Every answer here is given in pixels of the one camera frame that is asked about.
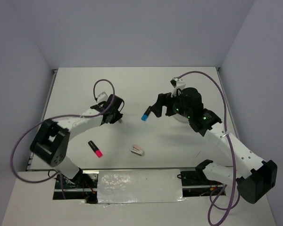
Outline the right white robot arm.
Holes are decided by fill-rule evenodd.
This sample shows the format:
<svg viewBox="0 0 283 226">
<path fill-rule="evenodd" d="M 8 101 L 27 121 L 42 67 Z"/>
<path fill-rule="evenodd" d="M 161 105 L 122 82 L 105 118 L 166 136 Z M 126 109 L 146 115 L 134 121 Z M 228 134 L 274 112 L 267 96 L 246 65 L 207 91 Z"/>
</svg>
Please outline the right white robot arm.
<svg viewBox="0 0 283 226">
<path fill-rule="evenodd" d="M 177 88 L 174 94 L 159 94 L 151 111 L 156 117 L 161 117 L 163 107 L 166 107 L 166 116 L 184 117 L 196 133 L 235 161 L 235 171 L 227 170 L 212 160 L 203 161 L 196 167 L 196 180 L 200 184 L 215 180 L 231 185 L 236 181 L 239 195 L 251 204 L 255 204 L 275 186 L 276 163 L 257 156 L 234 134 L 227 132 L 225 122 L 213 111 L 204 108 L 201 94 L 195 88 Z"/>
</svg>

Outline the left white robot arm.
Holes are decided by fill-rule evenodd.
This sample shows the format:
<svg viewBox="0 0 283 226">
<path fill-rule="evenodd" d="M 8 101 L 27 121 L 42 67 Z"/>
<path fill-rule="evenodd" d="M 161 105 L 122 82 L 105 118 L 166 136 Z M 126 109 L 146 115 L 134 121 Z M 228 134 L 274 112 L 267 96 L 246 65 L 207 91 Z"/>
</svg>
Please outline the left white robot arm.
<svg viewBox="0 0 283 226">
<path fill-rule="evenodd" d="M 114 124 L 123 116 L 119 110 L 125 103 L 122 98 L 107 96 L 105 93 L 102 93 L 102 96 L 101 101 L 79 117 L 45 120 L 30 146 L 30 150 L 35 155 L 61 172 L 66 177 L 66 182 L 73 188 L 79 187 L 90 177 L 67 157 L 70 140 L 92 128 L 108 123 Z"/>
</svg>

